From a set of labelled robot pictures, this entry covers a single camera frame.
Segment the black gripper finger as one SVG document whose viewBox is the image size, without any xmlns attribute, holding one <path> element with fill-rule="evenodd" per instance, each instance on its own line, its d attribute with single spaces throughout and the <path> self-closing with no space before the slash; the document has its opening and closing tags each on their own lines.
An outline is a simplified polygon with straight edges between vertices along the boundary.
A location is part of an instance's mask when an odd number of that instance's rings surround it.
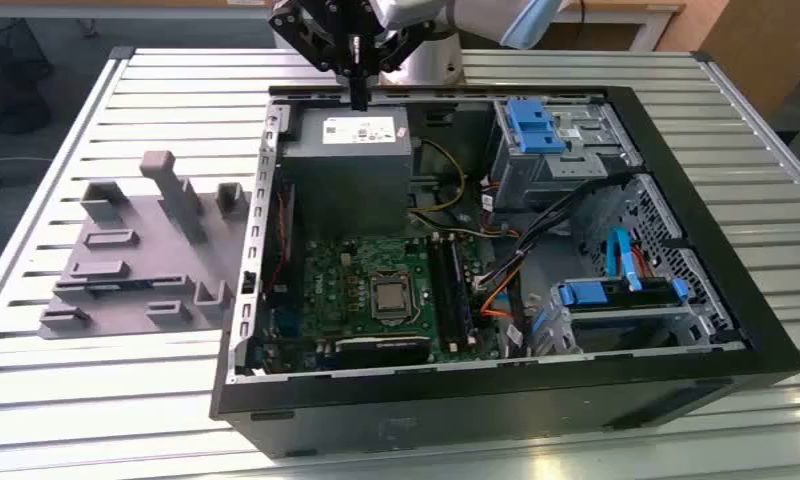
<svg viewBox="0 0 800 480">
<path fill-rule="evenodd" d="M 308 17 L 300 14 L 295 2 L 272 3 L 268 17 L 271 28 L 319 71 L 332 72 L 345 81 L 351 109 L 357 110 L 357 76 L 356 67 L 352 65 L 351 52 L 336 52 L 335 48 L 329 46 L 324 53 L 301 53 L 297 46 L 303 41 L 301 34 L 305 33 L 304 20 L 308 20 Z"/>
<path fill-rule="evenodd" d="M 429 29 L 363 34 L 357 45 L 357 109 L 367 110 L 372 79 L 393 72 L 431 36 Z"/>
</svg>

